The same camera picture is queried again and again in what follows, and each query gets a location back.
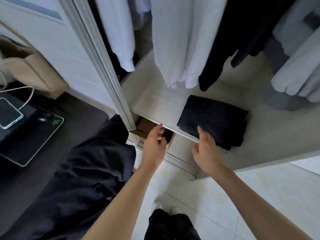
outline white tile floor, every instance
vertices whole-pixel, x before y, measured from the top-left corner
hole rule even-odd
[[[320,239],[319,175],[286,163],[241,172],[238,176],[313,239]],[[191,181],[162,163],[147,189],[132,240],[144,238],[155,200],[168,212],[179,207],[189,216],[202,240],[255,239],[213,179]]]

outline cardboard box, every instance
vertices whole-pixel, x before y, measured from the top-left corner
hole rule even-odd
[[[130,132],[137,135],[140,138],[140,141],[142,143],[144,143],[146,141],[150,131],[157,125],[158,124],[156,124],[150,120],[147,120],[145,118],[141,118],[138,120],[137,129],[131,130]],[[169,129],[166,129],[166,128],[163,128],[163,129],[164,129],[164,133],[162,135],[161,134],[159,134],[159,135],[165,137],[165,139],[167,141],[166,151],[168,151],[170,144],[171,144],[171,141],[174,137],[174,132]]]

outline left hand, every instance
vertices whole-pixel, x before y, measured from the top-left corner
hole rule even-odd
[[[159,124],[150,131],[142,151],[141,166],[149,167],[154,171],[160,166],[166,154],[167,141],[164,137],[158,136],[164,132],[161,128],[162,124]]]

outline phone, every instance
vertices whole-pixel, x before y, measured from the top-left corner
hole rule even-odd
[[[23,114],[4,97],[0,97],[0,127],[8,129],[23,118]]]

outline computer mouse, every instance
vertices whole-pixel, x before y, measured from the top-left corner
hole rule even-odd
[[[46,122],[51,119],[53,115],[51,113],[43,113],[41,116],[37,118],[38,121]]]

